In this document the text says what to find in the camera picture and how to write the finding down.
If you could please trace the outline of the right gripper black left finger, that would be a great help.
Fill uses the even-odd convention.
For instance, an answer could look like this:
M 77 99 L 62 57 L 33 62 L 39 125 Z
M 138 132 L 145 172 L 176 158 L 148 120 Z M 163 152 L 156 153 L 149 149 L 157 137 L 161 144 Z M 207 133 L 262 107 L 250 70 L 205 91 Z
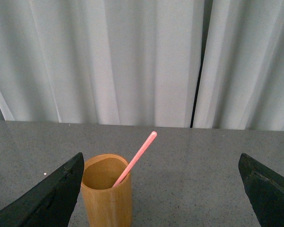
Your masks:
M 20 198 L 0 210 L 0 227 L 66 227 L 84 171 L 79 152 Z

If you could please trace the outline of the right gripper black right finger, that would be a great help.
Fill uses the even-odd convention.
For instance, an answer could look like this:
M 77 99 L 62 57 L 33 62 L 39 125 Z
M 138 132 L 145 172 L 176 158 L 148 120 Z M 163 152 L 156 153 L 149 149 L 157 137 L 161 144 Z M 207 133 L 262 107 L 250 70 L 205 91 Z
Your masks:
M 245 153 L 238 169 L 260 225 L 284 227 L 284 177 Z

